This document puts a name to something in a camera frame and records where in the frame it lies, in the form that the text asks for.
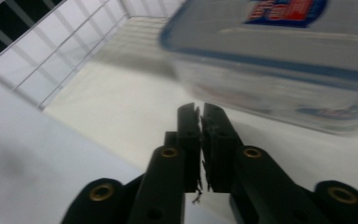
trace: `white floor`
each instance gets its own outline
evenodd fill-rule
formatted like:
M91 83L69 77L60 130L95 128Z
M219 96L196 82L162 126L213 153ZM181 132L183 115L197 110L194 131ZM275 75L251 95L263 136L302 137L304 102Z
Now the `white floor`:
M176 109L191 102L203 105L165 62L157 41L164 23L129 20L44 113L145 170L164 133L176 130ZM319 181L335 179L358 189L358 136L319 133L232 109L227 115L247 145L268 151L298 185L313 189ZM195 206L232 223L227 200L211 193Z

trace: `red label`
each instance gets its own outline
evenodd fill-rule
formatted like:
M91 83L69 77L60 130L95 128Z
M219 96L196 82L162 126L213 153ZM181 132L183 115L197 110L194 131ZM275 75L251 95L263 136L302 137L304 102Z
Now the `red label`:
M292 0L286 12L286 19L290 21L303 21L310 9L310 0Z
M272 21L284 20L286 19L286 11L288 6L284 4L274 5L269 11L268 18Z
M264 16L266 10L274 6L275 0L262 1L254 8L252 14L249 16L249 20L258 19Z

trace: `container lid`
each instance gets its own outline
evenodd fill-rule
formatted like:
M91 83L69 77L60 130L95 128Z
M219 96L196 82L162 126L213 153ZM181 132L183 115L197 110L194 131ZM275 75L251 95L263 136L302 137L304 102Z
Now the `container lid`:
M358 0L187 0L163 29L160 44L190 55L358 81Z

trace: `plastic container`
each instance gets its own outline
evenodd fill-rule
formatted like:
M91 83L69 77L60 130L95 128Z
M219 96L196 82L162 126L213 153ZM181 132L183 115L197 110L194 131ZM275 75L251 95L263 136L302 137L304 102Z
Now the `plastic container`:
M201 99L358 132L358 0L188 0L160 44Z

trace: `brass screw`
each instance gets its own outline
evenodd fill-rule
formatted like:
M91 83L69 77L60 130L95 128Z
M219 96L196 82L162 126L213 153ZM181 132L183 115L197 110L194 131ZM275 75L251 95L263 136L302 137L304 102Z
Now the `brass screw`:
M328 194L335 200L341 203L354 204L358 202L356 195L348 191L347 189L339 187L330 187L327 189Z
M161 156L166 158L175 157L178 155L178 151L173 147L164 148L161 151Z
M114 192L112 184L101 184L89 192L89 198L94 202L101 202L110 198Z
M255 148L246 148L243 154L249 158L260 158L262 155L261 152Z

